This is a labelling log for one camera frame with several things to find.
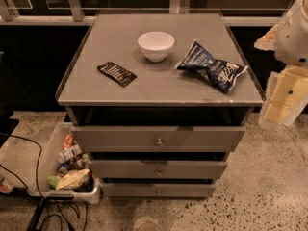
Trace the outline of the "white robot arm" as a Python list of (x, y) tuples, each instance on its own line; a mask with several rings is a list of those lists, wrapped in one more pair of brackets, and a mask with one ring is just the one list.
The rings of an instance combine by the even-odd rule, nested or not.
[(261, 108), (259, 125), (273, 129), (290, 126), (307, 105), (308, 95), (308, 0), (296, 0), (254, 47), (274, 52), (286, 66), (272, 72)]

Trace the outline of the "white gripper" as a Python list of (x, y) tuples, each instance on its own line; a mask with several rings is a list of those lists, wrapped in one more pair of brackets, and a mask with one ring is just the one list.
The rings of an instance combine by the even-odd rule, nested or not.
[[(278, 25), (275, 24), (254, 42), (264, 51), (275, 50)], [(291, 126), (308, 104), (308, 67), (287, 64), (280, 73), (272, 72), (260, 116), (261, 127)]]

